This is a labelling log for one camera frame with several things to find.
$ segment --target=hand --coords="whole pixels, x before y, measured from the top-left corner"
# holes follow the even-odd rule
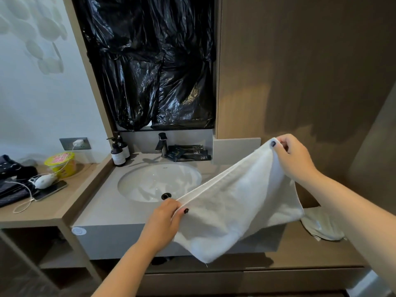
[[[181,206],[181,203],[168,198],[157,207],[140,234],[137,244],[153,253],[153,256],[166,247],[175,237],[179,229],[181,217],[184,211],[176,213],[171,221],[173,213]]]
[[[319,173],[308,150],[292,134],[276,138],[281,144],[273,146],[285,174],[297,182],[304,182]]]

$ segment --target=white oval sink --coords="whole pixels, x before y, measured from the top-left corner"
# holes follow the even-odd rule
[[[201,184],[201,173],[182,163],[159,163],[134,169],[121,177],[118,191],[127,199],[160,202],[164,193],[177,199]]]

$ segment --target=round sticker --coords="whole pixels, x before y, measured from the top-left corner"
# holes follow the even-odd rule
[[[72,233],[74,233],[77,236],[83,236],[87,233],[87,230],[85,230],[85,228],[82,227],[73,227]]]

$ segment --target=gray outlet plate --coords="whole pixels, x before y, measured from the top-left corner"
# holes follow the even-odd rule
[[[82,144],[81,147],[74,147],[74,150],[88,150],[91,149],[91,145],[88,142],[88,139],[86,137],[66,137],[63,139],[59,139],[61,141],[62,147],[65,150],[72,150],[73,149],[73,143],[76,140],[83,140],[84,144]]]

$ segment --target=black plastic bag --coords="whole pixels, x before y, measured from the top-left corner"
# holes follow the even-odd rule
[[[116,123],[211,128],[213,0],[74,0]]]

